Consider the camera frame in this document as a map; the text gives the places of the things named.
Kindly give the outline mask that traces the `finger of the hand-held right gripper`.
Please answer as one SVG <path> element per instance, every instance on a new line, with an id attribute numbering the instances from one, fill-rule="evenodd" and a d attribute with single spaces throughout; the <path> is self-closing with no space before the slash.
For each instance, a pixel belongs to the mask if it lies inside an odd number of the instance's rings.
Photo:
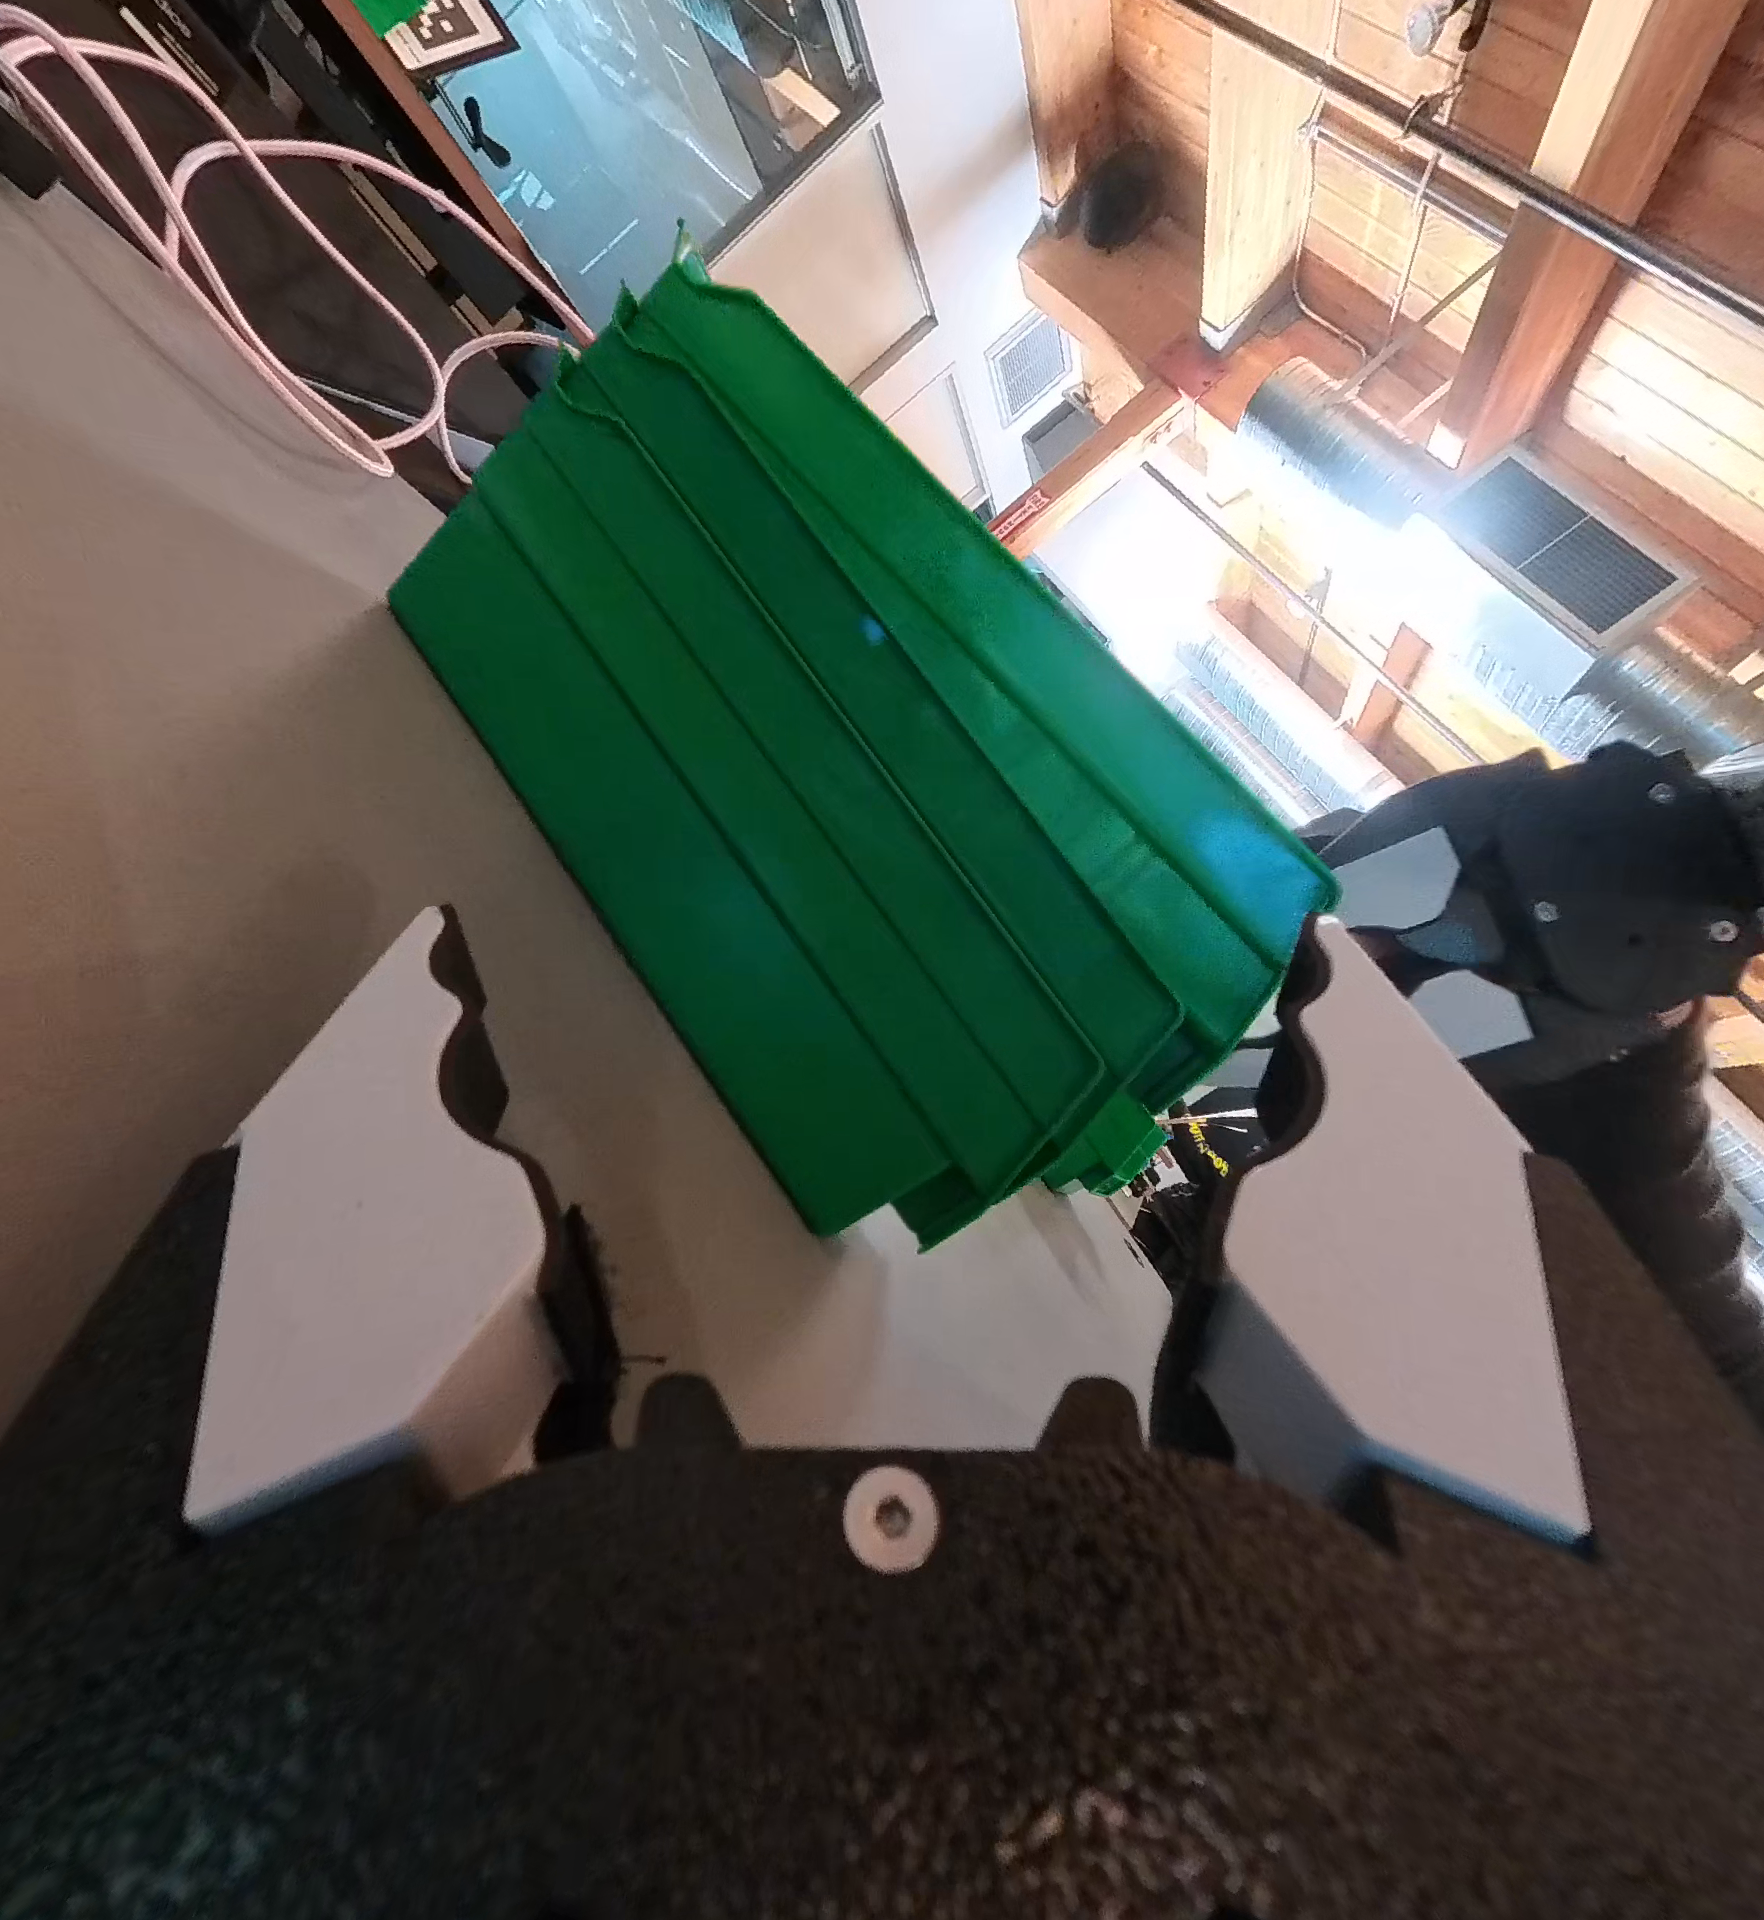
<path id="1" fill-rule="evenodd" d="M 1486 976 L 1496 956 L 1500 944 L 1470 921 L 1381 932 L 1381 971 L 1460 1061 L 1535 1039 L 1519 994 Z"/>
<path id="2" fill-rule="evenodd" d="M 1445 826 L 1317 819 L 1300 840 L 1335 876 L 1332 914 L 1350 931 L 1404 932 L 1439 921 L 1465 870 Z"/>

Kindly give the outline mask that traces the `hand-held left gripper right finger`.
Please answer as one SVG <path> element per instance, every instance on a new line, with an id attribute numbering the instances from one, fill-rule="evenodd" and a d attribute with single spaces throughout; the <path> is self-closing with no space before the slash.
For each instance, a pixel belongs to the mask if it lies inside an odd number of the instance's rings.
<path id="1" fill-rule="evenodd" d="M 1588 1547 L 1519 1131 L 1332 914 L 1304 925 L 1277 1016 L 1300 1102 L 1209 1202 L 1152 1444 L 1229 1444 L 1350 1524 L 1396 1479 Z"/>

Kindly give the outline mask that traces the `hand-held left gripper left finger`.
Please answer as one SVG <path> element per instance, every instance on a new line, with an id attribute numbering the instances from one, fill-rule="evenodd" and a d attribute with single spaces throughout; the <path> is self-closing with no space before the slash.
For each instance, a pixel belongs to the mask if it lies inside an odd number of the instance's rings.
<path id="1" fill-rule="evenodd" d="M 195 1534 L 394 1464 L 473 1496 L 608 1444 L 602 1252 L 504 1119 L 462 920 L 423 909 L 232 1131 Z"/>

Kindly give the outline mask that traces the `green plastic bin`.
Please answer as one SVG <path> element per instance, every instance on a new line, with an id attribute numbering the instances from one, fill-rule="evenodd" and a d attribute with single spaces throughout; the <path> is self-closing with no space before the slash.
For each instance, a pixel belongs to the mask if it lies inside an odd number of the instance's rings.
<path id="1" fill-rule="evenodd" d="M 703 257 L 614 299 L 389 616 L 818 1236 L 1130 1180 L 1341 901 Z"/>

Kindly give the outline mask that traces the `white door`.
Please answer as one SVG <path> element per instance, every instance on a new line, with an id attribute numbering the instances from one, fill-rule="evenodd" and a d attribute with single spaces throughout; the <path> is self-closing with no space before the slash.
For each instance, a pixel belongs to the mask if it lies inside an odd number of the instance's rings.
<path id="1" fill-rule="evenodd" d="M 991 476 L 955 364 L 922 367 L 915 384 L 902 364 L 870 364 L 857 392 L 965 511 L 991 502 Z"/>
<path id="2" fill-rule="evenodd" d="M 751 289 L 857 392 L 935 335 L 886 129 L 846 136 L 711 275 Z"/>

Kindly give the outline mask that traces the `long wooden-edged desk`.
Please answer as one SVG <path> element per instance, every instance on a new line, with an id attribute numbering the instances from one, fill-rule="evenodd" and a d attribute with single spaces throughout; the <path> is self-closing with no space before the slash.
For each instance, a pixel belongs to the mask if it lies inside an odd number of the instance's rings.
<path id="1" fill-rule="evenodd" d="M 581 320 L 581 312 L 567 299 L 561 282 L 547 275 L 547 265 L 537 257 L 537 252 L 526 242 L 523 230 L 510 221 L 510 215 L 499 206 L 499 199 L 488 190 L 480 167 L 465 156 L 458 136 L 439 119 L 433 101 L 417 91 L 400 60 L 389 52 L 382 35 L 370 31 L 370 21 L 359 15 L 358 4 L 317 4 L 329 15 L 342 41 L 352 47 L 352 57 L 367 69 L 367 84 L 382 96 L 382 129 L 397 140 L 400 154 L 410 160 L 423 164 L 423 175 L 448 190 L 455 202 L 462 202 L 465 215 L 473 215 L 515 257 L 517 271 L 531 275 L 541 299 L 557 312 L 562 331 L 579 342 L 593 342 L 593 326 Z"/>

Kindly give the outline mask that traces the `framed fiducial tag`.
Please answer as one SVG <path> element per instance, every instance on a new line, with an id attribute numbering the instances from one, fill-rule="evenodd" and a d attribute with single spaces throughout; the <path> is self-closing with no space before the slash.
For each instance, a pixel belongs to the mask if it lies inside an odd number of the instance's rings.
<path id="1" fill-rule="evenodd" d="M 419 84 L 517 52 L 497 4 L 419 4 L 382 35 L 382 46 Z"/>

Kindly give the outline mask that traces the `dark duct grille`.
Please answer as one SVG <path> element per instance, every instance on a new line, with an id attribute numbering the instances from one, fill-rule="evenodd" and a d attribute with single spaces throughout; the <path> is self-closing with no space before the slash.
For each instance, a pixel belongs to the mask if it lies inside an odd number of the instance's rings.
<path id="1" fill-rule="evenodd" d="M 1493 582 L 1601 651 L 1702 586 L 1695 570 L 1633 535 L 1523 447 L 1456 481 L 1434 502 L 1434 524 Z"/>

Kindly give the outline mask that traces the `wooden post with red signs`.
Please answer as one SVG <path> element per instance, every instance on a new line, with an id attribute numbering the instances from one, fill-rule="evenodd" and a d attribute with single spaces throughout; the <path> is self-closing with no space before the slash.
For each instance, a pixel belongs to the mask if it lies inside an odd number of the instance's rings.
<path id="1" fill-rule="evenodd" d="M 1130 476 L 1152 447 L 1189 426 L 1195 401 L 1167 387 L 1142 387 L 1106 425 L 1096 426 L 1073 452 L 1045 471 L 1050 505 L 1028 522 L 1013 540 L 998 540 L 1013 560 L 1031 560 L 1073 517 L 1081 517 L 1102 490 Z"/>

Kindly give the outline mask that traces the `white wall vent grille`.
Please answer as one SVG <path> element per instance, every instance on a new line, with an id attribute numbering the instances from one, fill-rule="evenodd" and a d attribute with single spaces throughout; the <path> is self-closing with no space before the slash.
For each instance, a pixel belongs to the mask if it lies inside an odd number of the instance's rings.
<path id="1" fill-rule="evenodd" d="M 1028 306 L 983 354 L 991 396 L 1001 426 L 1018 426 L 1037 409 L 1055 404 L 1077 376 L 1077 346 L 1046 312 Z"/>

